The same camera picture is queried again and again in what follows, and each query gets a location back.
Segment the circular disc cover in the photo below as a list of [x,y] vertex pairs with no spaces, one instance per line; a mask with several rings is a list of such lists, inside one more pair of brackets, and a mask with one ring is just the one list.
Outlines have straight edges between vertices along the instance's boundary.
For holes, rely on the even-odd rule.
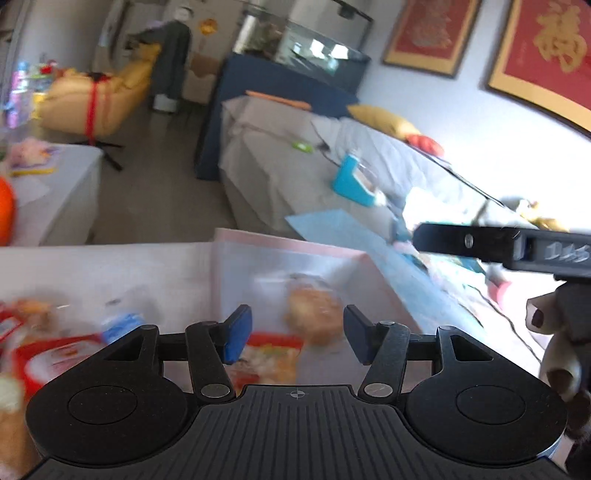
[[171,381],[111,361],[72,369],[47,384],[29,403],[27,426],[44,456],[108,466],[164,448],[186,415],[185,395]]
[[431,447],[478,465],[533,460],[566,425],[560,397],[504,358],[444,366],[409,394],[405,414]]

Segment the gold picture frame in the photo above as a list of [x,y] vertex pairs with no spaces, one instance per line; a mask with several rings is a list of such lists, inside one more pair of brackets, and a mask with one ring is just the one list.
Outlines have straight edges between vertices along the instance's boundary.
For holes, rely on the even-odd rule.
[[455,77],[481,0],[408,0],[382,59]]
[[[489,87],[525,100],[589,133],[590,10],[585,0],[514,0]],[[556,20],[562,25],[568,22],[569,27],[560,30],[561,35],[569,32],[568,54],[557,54],[556,44],[565,44],[567,39],[556,42]]]

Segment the green object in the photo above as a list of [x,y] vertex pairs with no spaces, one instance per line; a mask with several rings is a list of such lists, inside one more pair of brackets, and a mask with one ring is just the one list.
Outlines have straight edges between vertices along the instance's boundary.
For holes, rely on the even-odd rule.
[[304,153],[314,153],[314,147],[304,142],[293,142],[291,146],[294,147],[296,150],[300,150]]

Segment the fish tank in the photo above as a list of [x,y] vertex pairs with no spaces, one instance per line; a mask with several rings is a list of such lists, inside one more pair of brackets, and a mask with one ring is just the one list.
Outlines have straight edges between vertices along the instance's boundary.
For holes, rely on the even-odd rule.
[[245,9],[233,51],[274,61],[354,95],[371,61],[351,46],[253,6]]

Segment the ribbed black surface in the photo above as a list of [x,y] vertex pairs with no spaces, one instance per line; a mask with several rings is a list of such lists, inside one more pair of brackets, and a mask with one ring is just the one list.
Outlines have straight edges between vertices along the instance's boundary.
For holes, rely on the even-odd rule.
[[[305,393],[294,398],[291,393]],[[396,410],[348,387],[248,387],[205,407],[187,434],[136,465],[90,469],[48,460],[31,480],[564,480],[548,460],[506,469],[454,463],[424,447]]]

